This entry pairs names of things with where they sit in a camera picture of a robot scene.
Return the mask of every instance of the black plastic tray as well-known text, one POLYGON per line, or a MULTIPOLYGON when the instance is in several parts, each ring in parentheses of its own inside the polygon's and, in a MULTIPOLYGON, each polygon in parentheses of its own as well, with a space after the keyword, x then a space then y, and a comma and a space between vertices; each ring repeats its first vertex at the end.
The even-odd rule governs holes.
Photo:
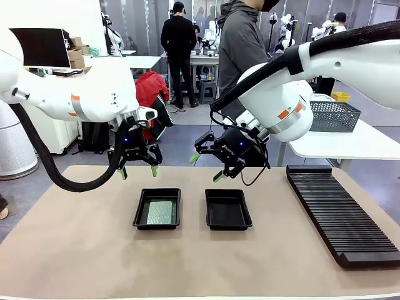
POLYGON ((287 166, 287 178, 343 268, 395 268, 400 252, 332 175, 330 166, 287 166))
POLYGON ((142 189, 133 226, 140 230, 176 229, 180 223, 180 200, 180 189, 142 189))
POLYGON ((253 226, 241 189, 207 189, 207 225, 212 230, 247 230, 253 226))

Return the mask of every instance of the white robot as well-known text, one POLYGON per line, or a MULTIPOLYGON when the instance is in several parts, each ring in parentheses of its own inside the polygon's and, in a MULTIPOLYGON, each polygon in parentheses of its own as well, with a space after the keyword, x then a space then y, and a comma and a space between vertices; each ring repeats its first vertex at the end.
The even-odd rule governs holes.
POLYGON ((327 20, 322 24, 322 28, 315 27, 312 29, 311 38, 313 41, 316 41, 328 35, 332 30, 334 30, 335 33, 340 33, 341 31, 344 31, 345 28, 344 26, 339 26, 338 22, 327 20))
MULTIPOLYGON (((98 59, 86 79, 40 78, 24 70, 23 52, 12 32, 2 29, 0 37, 0 99, 13 104, 46 171, 58 186, 74 192, 95 189, 123 167, 128 154, 137 153, 152 166, 161 162, 159 149, 147 149, 139 132, 157 113, 139 107, 130 70, 122 58, 98 59), (106 173, 87 183, 63 178, 20 103, 36 106, 55 119, 109 121, 117 136, 106 173), (148 152, 156 158, 149 157, 148 152)), ((400 109, 399 50, 400 21, 290 47, 272 62, 247 70, 235 87, 210 105, 214 119, 214 113, 239 98, 248 116, 238 122, 232 120, 234 125, 215 121, 228 130, 218 139, 207 132, 196 141, 196 149, 199 154, 211 153, 224 163, 220 177, 236 177, 246 167, 243 154, 250 147, 256 146, 265 153, 266 133, 279 141, 293 141, 309 131, 313 122, 309 100, 313 92, 305 80, 319 75, 336 78, 382 106, 400 109)))
POLYGON ((296 41, 293 39, 294 30, 298 20, 294 19, 294 16, 287 14, 281 18, 282 31, 285 32, 285 40, 282 42, 283 48, 294 46, 296 41))
POLYGON ((15 35, 0 28, 0 100, 11 104, 58 186, 69 191, 89 191, 104 184, 116 169, 124 171, 126 161, 143 160, 151 166, 162 161, 158 146, 147 147, 142 135, 143 126, 158 116, 157 111, 139 106, 131 70, 122 57, 95 59, 88 74, 77 78, 42 78, 25 70, 23 61, 23 50, 15 35), (35 106, 53 119, 109 122, 116 131, 116 145, 111 150, 107 172, 88 183, 63 178, 21 103, 35 106))
POLYGON ((221 38, 221 28, 217 25, 217 21, 209 22, 209 29, 206 29, 202 43, 205 47, 216 50, 219 49, 219 42, 221 38))

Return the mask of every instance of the mesh basket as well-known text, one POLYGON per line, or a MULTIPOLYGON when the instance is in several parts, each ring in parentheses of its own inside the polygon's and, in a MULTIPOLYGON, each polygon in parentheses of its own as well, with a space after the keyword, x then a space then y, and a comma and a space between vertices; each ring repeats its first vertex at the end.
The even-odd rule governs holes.
POLYGON ((310 101, 314 121, 310 131, 352 133, 361 111, 345 102, 310 101))

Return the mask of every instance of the orange stripe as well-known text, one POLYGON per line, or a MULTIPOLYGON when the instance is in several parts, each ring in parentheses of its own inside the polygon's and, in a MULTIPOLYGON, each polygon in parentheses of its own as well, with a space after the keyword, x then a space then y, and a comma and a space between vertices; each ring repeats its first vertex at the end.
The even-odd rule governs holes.
POLYGON ((298 113, 302 108, 303 108, 303 105, 301 105, 301 103, 299 103, 299 104, 296 106, 296 108, 295 108, 294 111, 296 111, 296 112, 298 113))
POLYGON ((285 109, 283 112, 280 113, 280 115, 278 115, 278 118, 283 120, 284 118, 286 118, 289 115, 289 111, 287 109, 285 109))

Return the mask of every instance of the black rack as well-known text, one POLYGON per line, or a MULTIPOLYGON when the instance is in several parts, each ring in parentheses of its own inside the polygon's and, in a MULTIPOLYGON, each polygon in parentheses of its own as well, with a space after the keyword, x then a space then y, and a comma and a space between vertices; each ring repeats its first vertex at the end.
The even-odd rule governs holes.
POLYGON ((287 178, 343 268, 400 266, 400 252, 332 176, 330 166, 287 166, 287 178))

